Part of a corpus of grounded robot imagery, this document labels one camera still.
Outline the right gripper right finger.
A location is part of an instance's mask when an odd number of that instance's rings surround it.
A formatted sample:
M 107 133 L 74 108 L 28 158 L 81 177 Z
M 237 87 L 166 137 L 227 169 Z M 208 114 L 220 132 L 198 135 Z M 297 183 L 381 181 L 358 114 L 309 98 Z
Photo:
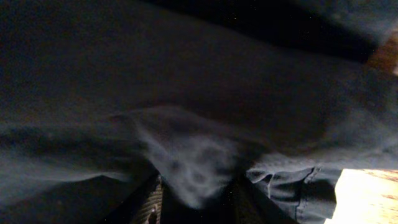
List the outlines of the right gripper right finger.
M 233 181 L 231 195 L 236 223 L 295 224 L 295 220 L 286 215 L 245 176 Z

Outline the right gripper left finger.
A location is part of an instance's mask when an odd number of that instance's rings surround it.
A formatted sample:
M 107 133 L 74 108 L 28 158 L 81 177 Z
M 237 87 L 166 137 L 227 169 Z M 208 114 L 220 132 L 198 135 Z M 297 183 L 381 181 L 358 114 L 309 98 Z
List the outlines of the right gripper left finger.
M 163 187 L 161 177 L 155 176 L 143 186 L 141 198 L 134 204 L 137 208 L 132 212 L 129 224 L 160 224 L 162 214 Z

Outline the navy blue shorts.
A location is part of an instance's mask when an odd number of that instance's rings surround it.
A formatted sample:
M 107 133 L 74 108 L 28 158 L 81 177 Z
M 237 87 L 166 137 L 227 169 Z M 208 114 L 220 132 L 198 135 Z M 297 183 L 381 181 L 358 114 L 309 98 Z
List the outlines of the navy blue shorts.
M 245 176 L 323 223 L 344 169 L 397 169 L 397 77 L 145 1 L 1 2 L 1 222 L 236 223 Z

